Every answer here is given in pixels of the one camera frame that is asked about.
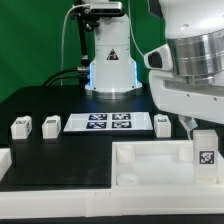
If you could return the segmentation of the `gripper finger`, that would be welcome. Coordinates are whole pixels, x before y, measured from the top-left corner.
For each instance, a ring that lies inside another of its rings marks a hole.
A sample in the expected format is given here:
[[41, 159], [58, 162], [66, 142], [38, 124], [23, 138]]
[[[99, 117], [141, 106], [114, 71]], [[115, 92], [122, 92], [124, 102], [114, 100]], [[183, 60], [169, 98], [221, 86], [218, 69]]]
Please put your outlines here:
[[196, 120], [192, 117], [183, 115], [179, 115], [178, 119], [182, 124], [183, 128], [185, 129], [188, 139], [191, 140], [192, 139], [191, 132], [198, 127]]

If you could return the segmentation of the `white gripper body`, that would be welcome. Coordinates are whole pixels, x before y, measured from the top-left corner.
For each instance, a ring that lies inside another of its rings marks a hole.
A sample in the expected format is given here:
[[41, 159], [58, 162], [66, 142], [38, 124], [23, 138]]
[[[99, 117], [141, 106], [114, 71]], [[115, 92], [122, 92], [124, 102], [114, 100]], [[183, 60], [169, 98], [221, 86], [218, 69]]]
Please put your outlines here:
[[151, 70], [149, 85], [159, 110], [224, 124], [224, 72], [214, 78], [212, 85], [192, 86], [171, 72]]

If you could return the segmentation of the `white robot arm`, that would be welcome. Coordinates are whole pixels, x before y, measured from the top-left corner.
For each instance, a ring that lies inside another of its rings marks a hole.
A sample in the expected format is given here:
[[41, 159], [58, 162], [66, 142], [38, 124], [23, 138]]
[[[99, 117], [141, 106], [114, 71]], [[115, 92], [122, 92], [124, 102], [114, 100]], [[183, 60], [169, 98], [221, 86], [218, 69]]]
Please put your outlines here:
[[[148, 0], [165, 20], [166, 43], [144, 55], [152, 99], [191, 129], [197, 119], [224, 124], [224, 0]], [[91, 0], [95, 58], [86, 92], [122, 98], [142, 87], [130, 55], [131, 18], [122, 4]]]

